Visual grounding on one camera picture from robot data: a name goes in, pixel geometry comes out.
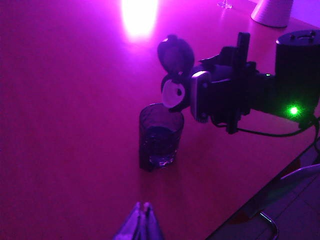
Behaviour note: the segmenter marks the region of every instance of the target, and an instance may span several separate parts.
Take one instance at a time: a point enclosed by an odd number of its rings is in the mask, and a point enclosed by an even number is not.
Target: wooden table surface
[[[312,143],[314,129],[228,135],[187,108],[176,162],[139,169],[138,117],[161,101],[157,45],[168,34],[200,60],[249,32],[248,60],[274,73],[276,39],[313,27],[260,25],[246,0],[227,10],[215,0],[132,2],[1,2],[0,239],[108,240],[137,201],[152,203],[167,240],[205,239]],[[298,128],[257,111],[239,126]]]

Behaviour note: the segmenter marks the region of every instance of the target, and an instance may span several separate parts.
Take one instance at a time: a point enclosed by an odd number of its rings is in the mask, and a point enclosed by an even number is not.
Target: black cable
[[[291,136],[295,136],[298,135],[302,132],[304,132],[305,130],[307,130],[308,128],[312,127],[313,125],[316,126],[317,124],[319,125],[319,120],[320,117],[316,118],[315,116],[313,116],[313,121],[304,128],[301,128],[297,131],[291,132],[291,133],[285,133],[285,134],[273,134],[273,133],[267,133],[267,132],[260,132],[260,131],[252,131],[252,130],[247,130],[247,129],[243,129],[243,128],[237,128],[238,131],[241,132],[245,132],[245,133],[250,133],[250,134],[256,134],[256,135],[261,135],[261,136],[267,136],[267,137],[274,137],[274,138],[285,138],[285,137],[291,137]]]
[[[301,129],[299,129],[297,131],[294,131],[294,132],[284,133],[284,134],[273,134],[273,133],[267,133],[267,132],[252,131],[252,130],[243,129],[243,128],[239,128],[239,127],[237,128],[237,130],[241,131],[241,132],[249,133],[249,134],[256,134],[256,135],[261,135],[261,136],[266,136],[266,137],[285,138],[285,137],[292,137],[292,136],[298,135],[300,133],[303,133],[308,128],[310,128],[312,126],[315,126],[315,128],[316,128],[316,136],[315,136],[315,138],[317,138],[318,134],[319,134],[319,120],[320,120],[320,117],[316,118],[315,116],[313,116],[313,118],[314,119],[313,119],[312,123],[310,123],[307,127],[301,128]],[[212,121],[213,125],[215,125],[217,128],[226,128],[227,127],[226,124],[219,125],[219,124],[214,123],[212,118],[211,118],[211,121]],[[317,148],[316,143],[317,143],[317,140],[315,139],[314,143],[313,143],[314,144],[314,148],[317,151],[317,153],[320,155],[320,150]]]
[[[260,131],[251,131],[243,128],[237,128],[238,131],[250,133],[250,134],[256,134],[261,136],[267,136],[267,137],[274,137],[274,138],[284,138],[284,137],[291,137],[297,134],[300,134],[310,128],[311,126],[308,126],[306,128],[299,129],[297,131],[291,132],[291,133],[285,133],[285,134],[273,134],[273,133],[267,133],[267,132],[260,132]]]

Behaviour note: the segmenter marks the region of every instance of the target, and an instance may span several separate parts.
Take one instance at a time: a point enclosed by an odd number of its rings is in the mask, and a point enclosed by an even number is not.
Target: cable
[[[261,135],[261,136],[267,136],[267,137],[274,137],[274,138],[284,138],[284,137],[291,137],[297,134],[300,134],[310,128],[311,126],[308,126],[306,128],[302,128],[300,130],[291,132],[291,133],[285,133],[285,134],[273,134],[273,133],[266,133],[266,132],[260,132],[260,131],[251,131],[243,128],[237,128],[238,131],[249,133],[249,134],[256,134],[256,135]]]
[[[313,125],[314,126],[319,125],[319,120],[320,120],[320,117],[316,118],[315,116],[313,116],[312,123],[310,123],[307,127],[301,128],[301,129],[294,131],[294,132],[291,132],[291,133],[285,133],[285,134],[273,134],[273,133],[267,133],[267,132],[252,131],[252,130],[247,130],[247,129],[243,129],[243,128],[237,128],[237,130],[241,131],[241,132],[256,134],[256,135],[261,135],[261,136],[274,137],[274,138],[285,138],[285,137],[291,137],[291,136],[298,135],[298,134],[304,132],[305,130],[307,130],[308,128],[312,127]]]

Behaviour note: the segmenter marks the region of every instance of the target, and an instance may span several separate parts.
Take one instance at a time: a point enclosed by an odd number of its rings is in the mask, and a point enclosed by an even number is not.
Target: robotic arm
[[[229,134],[251,109],[298,122],[306,128],[320,96],[320,30],[282,35],[276,41],[275,75],[260,73],[247,61],[250,34],[240,32],[236,46],[225,46],[194,66],[193,50],[169,35],[158,45],[158,58],[167,75],[161,83],[162,102],[171,112],[190,106],[193,117]]]

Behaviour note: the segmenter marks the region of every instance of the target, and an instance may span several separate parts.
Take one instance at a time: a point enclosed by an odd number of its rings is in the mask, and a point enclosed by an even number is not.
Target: wine glass base
[[[229,3],[225,3],[225,2],[219,2],[217,3],[217,5],[221,8],[224,8],[224,9],[231,9],[232,8],[232,5],[229,4]]]

